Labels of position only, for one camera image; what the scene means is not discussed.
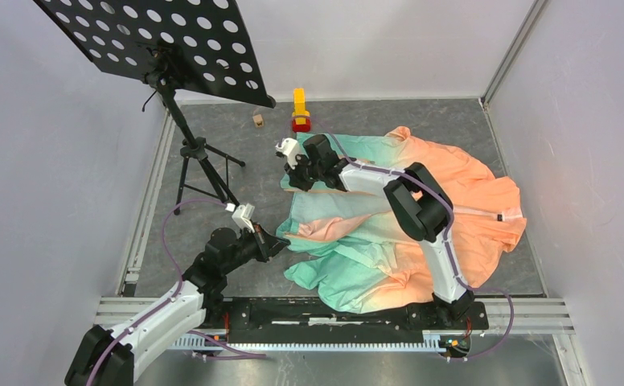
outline black perforated panel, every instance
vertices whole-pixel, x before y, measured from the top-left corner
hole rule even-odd
[[[102,71],[137,80],[172,47],[185,89],[273,107],[235,0],[34,0]]]

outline white bracket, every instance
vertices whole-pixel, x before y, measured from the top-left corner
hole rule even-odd
[[[300,154],[300,143],[293,138],[286,138],[274,147],[277,149],[277,152],[284,154],[286,162],[291,169],[295,169],[295,166],[298,164],[296,157]]]
[[[252,226],[250,218],[252,217],[252,211],[255,207],[250,203],[245,205],[239,205],[234,214],[232,214],[232,220],[238,225],[240,229],[248,229],[251,233],[255,233],[255,228]]]

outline small wooden block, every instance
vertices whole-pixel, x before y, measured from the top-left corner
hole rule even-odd
[[[252,121],[255,122],[255,127],[263,127],[265,125],[265,119],[260,114],[253,116]]]

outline cable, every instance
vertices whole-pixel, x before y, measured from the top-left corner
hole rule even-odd
[[[224,342],[220,342],[217,339],[213,339],[210,335],[206,335],[203,332],[198,331],[188,331],[187,334],[198,335],[203,339],[210,341],[211,343],[222,347],[224,350],[230,351],[234,354],[238,354],[238,356],[205,356],[207,360],[236,360],[236,359],[263,359],[266,358],[265,354],[254,354],[252,352],[245,352],[241,350],[237,350],[234,347],[230,347]]]
[[[459,270],[457,268],[457,262],[454,259],[454,253],[452,252],[451,240],[449,238],[450,230],[451,230],[452,226],[454,225],[454,211],[453,211],[452,207],[445,201],[445,199],[443,199],[438,193],[436,193],[433,189],[427,187],[424,183],[422,183],[418,179],[415,179],[411,175],[408,175],[408,174],[406,174],[404,172],[384,169],[382,167],[358,164],[356,161],[353,161],[352,158],[350,158],[350,156],[347,155],[345,149],[340,144],[340,141],[338,140],[338,138],[336,138],[336,136],[332,132],[330,132],[326,127],[324,127],[324,125],[322,125],[321,122],[319,122],[317,120],[312,120],[312,118],[310,118],[308,116],[302,116],[302,115],[293,116],[291,118],[291,121],[293,119],[299,118],[299,117],[305,117],[305,118],[310,119],[313,123],[315,123],[316,125],[319,125],[324,131],[326,131],[329,134],[329,136],[331,137],[331,139],[333,139],[335,144],[338,146],[338,148],[340,149],[340,152],[343,153],[343,157],[352,166],[358,167],[358,168],[361,168],[361,169],[364,169],[364,170],[375,171],[377,173],[384,173],[384,174],[387,174],[387,175],[399,175],[400,177],[403,177],[403,178],[407,179],[409,182],[416,184],[419,188],[423,189],[423,191],[425,191],[426,193],[431,195],[443,207],[445,207],[445,209],[447,210],[447,226],[445,227],[444,236],[443,236],[442,239],[445,242],[445,250],[447,251],[447,257],[450,260],[450,264],[452,266],[452,271],[454,272],[454,277],[456,278],[456,280],[459,283],[459,285],[461,285],[463,288],[465,288],[465,289],[467,289],[467,290],[469,290],[471,292],[477,292],[477,291],[480,290],[480,288],[473,288],[470,285],[466,284],[462,280],[462,275],[461,275],[461,273],[459,272]],[[472,355],[472,356],[468,357],[467,359],[478,358],[479,356],[484,356],[484,355],[490,354],[493,351],[496,351],[497,348],[499,348],[501,346],[501,344],[504,341],[506,341],[506,339],[508,338],[509,333],[511,333],[511,328],[513,327],[513,319],[515,317],[515,312],[514,312],[514,309],[513,309],[513,301],[511,300],[511,295],[504,289],[486,288],[486,290],[500,293],[508,300],[508,307],[509,307],[508,326],[507,326],[507,329],[504,331],[504,333],[502,335],[502,338],[494,346],[488,348],[485,351],[481,351],[478,354]]]
[[[198,203],[198,202],[213,203],[215,205],[220,205],[221,207],[227,207],[227,204],[221,203],[220,201],[218,201],[216,199],[198,198],[198,199],[188,199],[187,201],[178,203],[172,209],[170,209],[170,211],[167,213],[167,215],[165,216],[165,218],[163,219],[163,222],[162,222],[162,226],[161,226],[161,242],[162,242],[162,246],[163,246],[163,249],[165,250],[166,255],[170,258],[170,261],[172,262],[172,265],[174,266],[174,270],[177,273],[177,277],[178,277],[178,279],[177,279],[177,288],[174,290],[174,292],[172,293],[171,296],[166,298],[163,302],[159,303],[156,307],[154,307],[152,310],[150,310],[146,314],[142,315],[137,321],[135,321],[134,323],[129,325],[128,328],[125,328],[104,349],[104,352],[101,353],[101,355],[99,356],[99,359],[97,359],[96,362],[94,363],[94,367],[92,368],[92,372],[89,373],[89,378],[87,378],[87,383],[85,384],[85,386],[92,386],[92,384],[94,383],[94,379],[96,378],[96,374],[99,372],[99,369],[101,368],[101,365],[103,364],[104,360],[108,357],[108,355],[111,353],[111,351],[116,346],[116,344],[118,344],[121,340],[123,340],[125,338],[125,336],[129,335],[130,331],[133,331],[140,324],[142,324],[145,320],[147,320],[148,318],[153,316],[155,313],[159,312],[163,307],[165,307],[168,304],[170,304],[172,302],[171,299],[175,298],[177,296],[177,294],[179,294],[179,291],[182,290],[183,282],[184,282],[184,280],[182,279],[182,269],[179,268],[179,264],[177,263],[175,258],[172,256],[172,253],[170,253],[170,249],[167,248],[167,242],[165,240],[165,227],[167,226],[167,221],[170,218],[170,216],[174,213],[175,209],[178,209],[179,207],[181,207],[183,205],[186,205],[188,203]]]

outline orange cloth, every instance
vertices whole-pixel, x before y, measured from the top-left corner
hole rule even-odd
[[[467,152],[412,137],[407,127],[398,127],[386,137],[397,139],[403,146],[393,165],[382,166],[404,168],[420,162],[452,200],[453,241],[459,265],[470,285],[480,286],[497,268],[501,253],[513,250],[525,229],[519,188],[508,177],[497,179],[487,166]],[[401,231],[391,211],[314,220],[299,224],[298,232],[287,236],[328,242],[351,234],[360,226],[362,232],[395,241],[394,258],[374,262],[387,276],[367,291],[360,312],[432,300],[433,279],[423,252]]]

